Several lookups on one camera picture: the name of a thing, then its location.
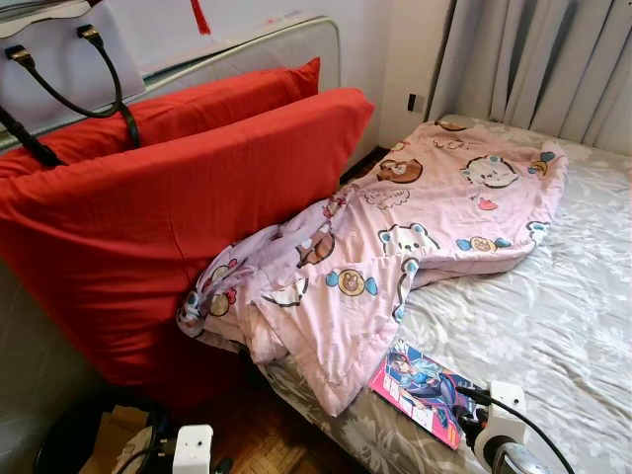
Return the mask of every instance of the gray curtain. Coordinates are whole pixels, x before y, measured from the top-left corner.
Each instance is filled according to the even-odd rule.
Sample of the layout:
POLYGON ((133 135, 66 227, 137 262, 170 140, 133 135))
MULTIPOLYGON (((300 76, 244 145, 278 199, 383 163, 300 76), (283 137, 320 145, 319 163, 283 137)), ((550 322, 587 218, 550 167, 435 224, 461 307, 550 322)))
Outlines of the gray curtain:
POLYGON ((629 0, 457 0, 429 118, 632 154, 631 27, 629 0))

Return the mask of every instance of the mattress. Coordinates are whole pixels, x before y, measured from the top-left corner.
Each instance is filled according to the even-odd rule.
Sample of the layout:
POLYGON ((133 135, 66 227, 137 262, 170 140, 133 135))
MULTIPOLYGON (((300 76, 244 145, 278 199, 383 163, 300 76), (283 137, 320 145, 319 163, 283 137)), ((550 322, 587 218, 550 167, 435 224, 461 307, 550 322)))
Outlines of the mattress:
MULTIPOLYGON (((448 116, 524 146, 545 135, 448 116)), ((557 140, 569 177, 551 231, 513 271, 443 280, 413 291, 400 336, 478 383, 524 388, 526 414, 578 474, 632 472, 630 159, 557 140)), ((338 418, 327 416, 291 358, 262 372, 305 419, 376 473, 482 473, 464 442, 434 440, 363 389, 338 418)), ((527 447, 563 472, 543 441, 527 447)))

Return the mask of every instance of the wooden parquet floor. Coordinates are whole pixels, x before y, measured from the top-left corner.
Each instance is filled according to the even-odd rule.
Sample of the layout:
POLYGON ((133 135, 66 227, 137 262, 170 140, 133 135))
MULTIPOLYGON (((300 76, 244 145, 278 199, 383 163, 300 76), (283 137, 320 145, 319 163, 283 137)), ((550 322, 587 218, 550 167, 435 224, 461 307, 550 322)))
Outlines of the wooden parquet floor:
POLYGON ((265 381, 217 398, 197 423, 213 427, 213 465, 230 457, 231 474, 368 474, 265 381))

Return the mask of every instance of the red pillow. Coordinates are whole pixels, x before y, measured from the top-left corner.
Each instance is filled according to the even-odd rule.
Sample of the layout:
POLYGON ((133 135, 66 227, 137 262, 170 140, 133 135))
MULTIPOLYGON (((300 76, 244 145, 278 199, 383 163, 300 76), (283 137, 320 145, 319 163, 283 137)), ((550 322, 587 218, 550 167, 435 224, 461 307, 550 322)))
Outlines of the red pillow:
POLYGON ((340 89, 0 178, 0 255, 110 382, 194 405, 230 382, 233 355, 181 334, 178 302, 226 245, 333 193, 371 112, 360 91, 340 89))
MULTIPOLYGON (((297 69, 278 68, 203 84, 129 107, 142 146, 218 128, 318 94, 320 59, 297 69)), ((64 163, 76 163, 131 149, 119 114, 88 118, 43 137, 64 163)), ((0 159, 0 178, 42 169, 24 148, 0 159)))

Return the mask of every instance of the comic book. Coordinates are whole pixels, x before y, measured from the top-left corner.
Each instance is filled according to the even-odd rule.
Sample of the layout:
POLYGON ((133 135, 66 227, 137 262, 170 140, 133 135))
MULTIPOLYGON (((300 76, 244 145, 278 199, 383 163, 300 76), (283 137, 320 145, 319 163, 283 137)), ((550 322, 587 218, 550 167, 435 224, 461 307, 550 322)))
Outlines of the comic book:
POLYGON ((452 449, 462 436, 458 417, 476 409, 471 398, 456 391, 457 386, 478 388, 476 385, 403 339, 389 348, 368 386, 452 449))

